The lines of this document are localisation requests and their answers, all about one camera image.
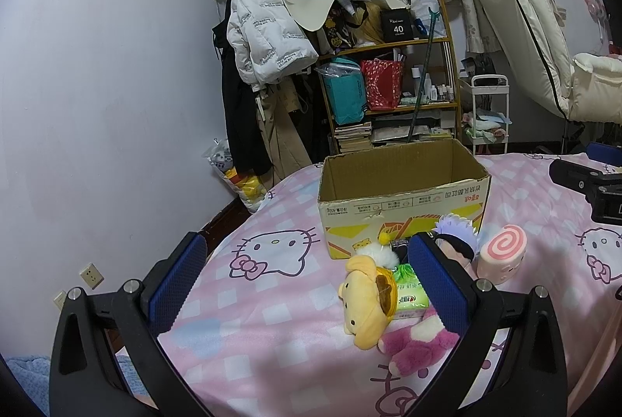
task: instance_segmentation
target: plastic bag with toys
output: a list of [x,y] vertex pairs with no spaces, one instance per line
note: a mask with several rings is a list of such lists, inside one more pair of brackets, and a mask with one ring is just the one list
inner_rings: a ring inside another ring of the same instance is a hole
[[231,158],[229,141],[226,139],[214,141],[216,145],[203,154],[203,157],[207,157],[220,178],[239,196],[248,211],[257,212],[266,196],[266,189],[259,181],[259,177],[253,174],[238,174]]

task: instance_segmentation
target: teal bag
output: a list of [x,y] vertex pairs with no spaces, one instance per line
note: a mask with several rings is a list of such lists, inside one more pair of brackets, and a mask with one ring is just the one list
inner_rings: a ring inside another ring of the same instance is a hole
[[[331,62],[358,67],[356,62],[340,57],[332,59]],[[339,78],[322,77],[337,125],[355,124],[363,120],[366,104],[363,73],[353,73]]]

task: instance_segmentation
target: yellow plush doll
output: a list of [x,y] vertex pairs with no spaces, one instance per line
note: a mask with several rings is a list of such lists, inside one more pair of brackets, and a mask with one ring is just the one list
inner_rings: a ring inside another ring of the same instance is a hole
[[397,307],[393,273],[380,268],[372,257],[357,255],[346,263],[348,276],[339,286],[347,334],[361,350],[373,348],[389,325]]

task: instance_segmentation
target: metal screw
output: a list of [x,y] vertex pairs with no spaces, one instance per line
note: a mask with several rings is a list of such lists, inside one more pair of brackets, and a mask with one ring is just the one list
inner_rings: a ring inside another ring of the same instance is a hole
[[123,290],[128,294],[132,294],[135,293],[140,286],[141,283],[138,280],[128,280],[123,284]]
[[547,291],[546,287],[544,286],[537,286],[536,287],[536,296],[538,298],[546,298],[549,295],[549,292]]
[[486,280],[485,278],[480,278],[479,280],[477,280],[477,282],[475,282],[475,285],[483,293],[487,293],[493,288],[493,285],[492,283],[490,283],[490,280]]
[[73,289],[69,290],[69,292],[67,293],[67,297],[75,301],[80,297],[80,294],[82,294],[82,289],[80,289],[79,287],[74,287]]

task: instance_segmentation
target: pink plush toy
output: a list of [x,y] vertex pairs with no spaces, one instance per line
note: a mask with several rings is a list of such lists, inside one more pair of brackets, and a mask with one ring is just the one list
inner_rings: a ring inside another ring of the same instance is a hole
[[392,356],[389,363],[391,375],[408,377],[435,365],[459,339],[459,335],[445,329],[436,310],[430,306],[421,322],[385,333],[378,348],[383,354]]

